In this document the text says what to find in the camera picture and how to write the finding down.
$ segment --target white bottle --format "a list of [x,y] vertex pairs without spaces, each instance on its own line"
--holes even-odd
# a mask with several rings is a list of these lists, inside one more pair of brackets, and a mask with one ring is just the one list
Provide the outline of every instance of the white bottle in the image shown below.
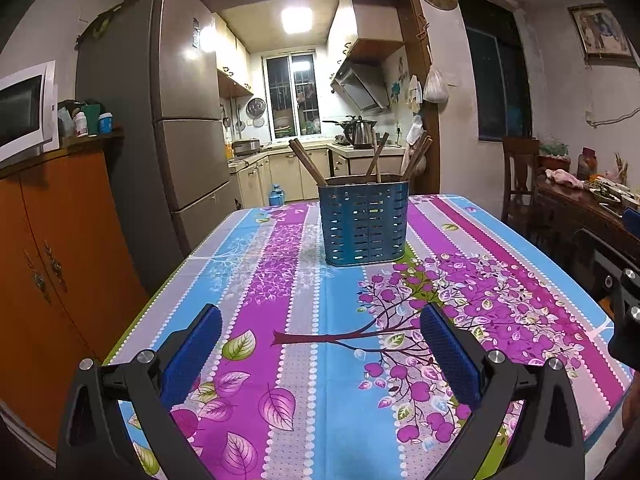
[[76,137],[84,137],[88,134],[86,126],[86,115],[84,112],[78,112],[74,117],[74,124],[76,126]]

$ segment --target utensil holder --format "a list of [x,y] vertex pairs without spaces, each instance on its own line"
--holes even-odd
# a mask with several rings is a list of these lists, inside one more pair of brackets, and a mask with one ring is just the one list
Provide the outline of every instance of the utensil holder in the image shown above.
[[384,263],[404,256],[409,182],[397,174],[334,176],[319,187],[326,262]]

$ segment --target painting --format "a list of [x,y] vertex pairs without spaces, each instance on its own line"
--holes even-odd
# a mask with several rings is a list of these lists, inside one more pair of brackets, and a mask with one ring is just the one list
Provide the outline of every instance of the painting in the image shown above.
[[603,4],[570,7],[585,60],[634,60],[622,27]]

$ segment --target chopstick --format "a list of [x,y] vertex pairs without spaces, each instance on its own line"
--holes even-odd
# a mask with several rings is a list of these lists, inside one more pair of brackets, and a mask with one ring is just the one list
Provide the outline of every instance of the chopstick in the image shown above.
[[411,179],[411,175],[414,172],[415,167],[418,165],[418,162],[420,162],[420,159],[423,158],[424,154],[427,152],[427,150],[431,146],[433,139],[431,139],[431,137],[427,135],[422,139],[422,142],[420,142],[420,140],[418,142],[419,144],[416,147],[414,154],[409,159],[409,164],[407,165],[406,169],[404,170],[404,173],[402,174],[402,180]]
[[380,145],[376,146],[376,153],[373,155],[373,158],[371,159],[371,164],[369,164],[369,169],[367,170],[367,173],[365,173],[365,177],[368,177],[371,175],[371,172],[373,171],[373,168],[376,168],[376,174],[378,176],[378,182],[380,182],[380,172],[378,171],[378,158],[380,157],[380,153],[382,153],[382,148],[385,147],[386,144],[386,140],[389,138],[389,134],[388,132],[385,133],[385,135],[382,137],[382,140],[380,140]]
[[298,158],[300,159],[300,162],[302,162],[302,165],[309,172],[313,180],[316,181],[316,184],[318,184],[319,187],[326,187],[326,180],[324,179],[324,176],[322,176],[322,174],[318,170],[318,167],[314,164],[311,158],[306,154],[306,151],[302,146],[302,143],[300,143],[300,140],[298,140],[297,138],[291,139],[289,141],[289,147],[293,150],[293,153],[295,153],[298,156]]

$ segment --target table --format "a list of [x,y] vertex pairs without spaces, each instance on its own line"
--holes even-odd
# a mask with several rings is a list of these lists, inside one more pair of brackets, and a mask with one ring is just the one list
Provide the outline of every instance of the table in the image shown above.
[[534,190],[534,215],[561,237],[571,241],[580,228],[587,228],[640,266],[640,240],[629,233],[622,219],[598,205],[586,190],[560,186],[540,176]]
[[[585,437],[621,400],[628,368],[607,354],[612,322],[556,264],[459,196],[413,196],[406,254],[331,267],[317,203],[242,210],[189,256],[108,362],[158,348],[207,302],[223,336],[172,410],[217,480],[423,480],[469,416],[417,329],[436,301],[485,348],[566,363]],[[511,408],[485,465],[513,434]],[[163,478],[128,402],[146,470]]]

